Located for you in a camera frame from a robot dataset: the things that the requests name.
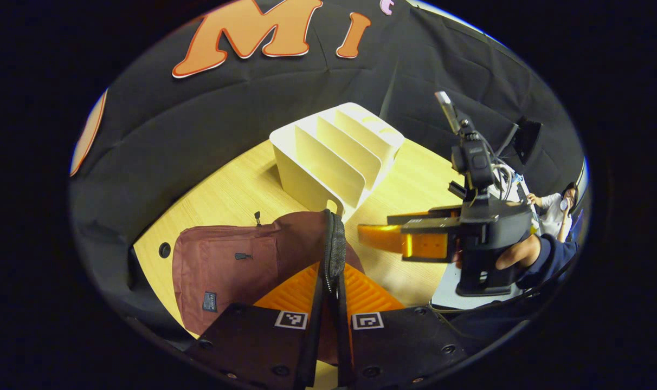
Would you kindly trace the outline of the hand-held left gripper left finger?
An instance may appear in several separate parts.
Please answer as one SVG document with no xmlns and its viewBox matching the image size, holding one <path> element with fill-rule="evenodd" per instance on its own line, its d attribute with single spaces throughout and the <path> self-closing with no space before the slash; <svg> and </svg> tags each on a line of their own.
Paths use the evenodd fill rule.
<svg viewBox="0 0 657 390">
<path fill-rule="evenodd" d="M 304 389 L 314 385 L 322 306 L 324 263 L 314 278 L 309 308 L 262 308 L 230 304 L 186 351 L 194 366 L 233 389 Z"/>
</svg>

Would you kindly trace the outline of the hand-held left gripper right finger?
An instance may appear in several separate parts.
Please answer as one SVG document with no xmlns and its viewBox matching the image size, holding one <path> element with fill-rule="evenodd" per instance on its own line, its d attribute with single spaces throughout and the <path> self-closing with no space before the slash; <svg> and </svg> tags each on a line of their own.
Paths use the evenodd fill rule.
<svg viewBox="0 0 657 390">
<path fill-rule="evenodd" d="M 338 282 L 339 385 L 423 388 L 471 349 L 430 308 L 407 308 L 350 264 Z"/>
</svg>

